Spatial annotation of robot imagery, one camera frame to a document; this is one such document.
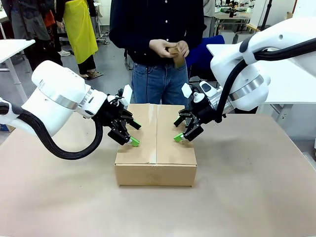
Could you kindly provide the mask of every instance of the small cardboard piece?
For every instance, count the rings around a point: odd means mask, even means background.
[[[173,58],[173,62],[176,68],[181,68],[185,63],[185,59],[181,54],[179,46],[169,48],[168,52],[171,54],[177,54],[177,56]]]
[[[115,161],[119,185],[192,186],[197,171],[193,144],[176,143],[173,137],[184,131],[184,124],[173,122],[183,106],[131,104],[128,110],[142,125],[128,126],[131,136],[140,140],[138,147],[120,146]]]

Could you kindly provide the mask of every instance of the yellow apron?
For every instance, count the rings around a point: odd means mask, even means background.
[[[98,51],[88,3],[86,0],[72,0],[65,4],[64,22],[78,64]]]

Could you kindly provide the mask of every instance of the silver metal ring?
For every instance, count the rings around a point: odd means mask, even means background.
[[[44,95],[46,95],[49,99],[51,99],[52,101],[56,102],[57,104],[65,107],[67,109],[75,110],[79,105],[75,101],[67,99],[66,97],[64,97],[62,95],[56,94],[56,92],[54,90],[45,86],[45,82],[43,80],[39,83],[39,90]]]
[[[240,88],[239,90],[235,91],[234,93],[230,94],[229,97],[232,101],[238,100],[241,97],[249,94],[253,90],[257,89],[262,83],[264,83],[264,79],[261,75],[259,75],[255,80],[251,81],[244,87]]]
[[[90,88],[88,90],[88,92],[86,93],[86,95],[84,96],[84,99],[78,105],[78,107],[82,108],[85,105],[85,103],[88,101],[88,99],[90,99],[90,96],[92,95],[92,92],[93,92],[93,89]]]

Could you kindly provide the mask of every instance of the green gripper fingertip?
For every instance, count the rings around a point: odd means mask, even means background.
[[[174,121],[174,123],[179,119],[180,116],[178,116],[178,118]]]
[[[130,137],[130,143],[131,143],[131,145],[132,146],[134,146],[134,147],[138,147],[138,145],[140,144],[140,141],[138,141],[136,138],[134,138],[134,137]]]
[[[175,136],[173,139],[176,141],[176,142],[180,142],[183,138],[183,133],[180,133],[178,134],[177,136]]]
[[[141,124],[138,121],[134,120],[134,122],[137,123],[139,126],[141,126]]]

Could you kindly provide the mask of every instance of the hand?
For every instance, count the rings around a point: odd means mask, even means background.
[[[152,39],[149,42],[149,48],[156,52],[160,56],[160,58],[173,58],[176,54],[169,53],[166,48],[176,47],[176,43],[170,43],[163,39]]]
[[[64,24],[62,22],[56,21],[56,24],[60,29],[64,28]]]
[[[190,52],[188,44],[182,40],[182,41],[178,42],[178,45],[180,47],[180,52],[181,52],[182,56],[186,58]]]

